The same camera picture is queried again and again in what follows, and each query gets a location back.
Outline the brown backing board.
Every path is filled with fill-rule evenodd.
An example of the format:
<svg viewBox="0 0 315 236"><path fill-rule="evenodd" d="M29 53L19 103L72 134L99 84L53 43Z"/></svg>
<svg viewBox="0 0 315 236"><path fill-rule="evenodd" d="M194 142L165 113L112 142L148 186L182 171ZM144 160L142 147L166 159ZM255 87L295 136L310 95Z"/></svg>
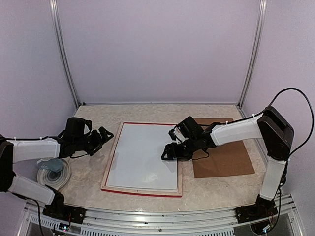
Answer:
<svg viewBox="0 0 315 236"><path fill-rule="evenodd" d="M193 155L195 178L231 177L254 174L255 170L243 141L198 150Z"/></svg>

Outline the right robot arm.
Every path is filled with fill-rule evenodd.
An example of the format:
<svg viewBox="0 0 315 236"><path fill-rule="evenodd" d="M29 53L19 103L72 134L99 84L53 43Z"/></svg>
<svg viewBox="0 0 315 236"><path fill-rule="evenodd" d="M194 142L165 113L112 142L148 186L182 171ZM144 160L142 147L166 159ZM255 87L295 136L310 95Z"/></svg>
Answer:
<svg viewBox="0 0 315 236"><path fill-rule="evenodd" d="M268 159L260 193L254 204L235 208L238 223L276 216L280 207L275 197L286 181L294 129L272 106L250 117L198 124L192 117L185 118L168 132L172 142L165 145L163 161L187 161L195 152L207 152L229 143L258 140L264 145Z"/></svg>

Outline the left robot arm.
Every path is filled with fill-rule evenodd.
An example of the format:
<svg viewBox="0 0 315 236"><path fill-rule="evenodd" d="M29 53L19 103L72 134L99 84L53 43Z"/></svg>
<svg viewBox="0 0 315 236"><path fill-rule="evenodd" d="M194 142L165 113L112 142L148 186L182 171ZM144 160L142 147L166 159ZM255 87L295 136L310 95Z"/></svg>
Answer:
<svg viewBox="0 0 315 236"><path fill-rule="evenodd" d="M64 203L64 196L48 185L40 185L28 178L18 176L13 165L33 159L75 159L75 153L85 152L89 156L97 153L111 140L114 134L104 127L92 129L92 121L71 117L58 136L17 139L0 138L0 190L10 192L22 199L41 202L43 214L64 221L83 219L86 210Z"/></svg>

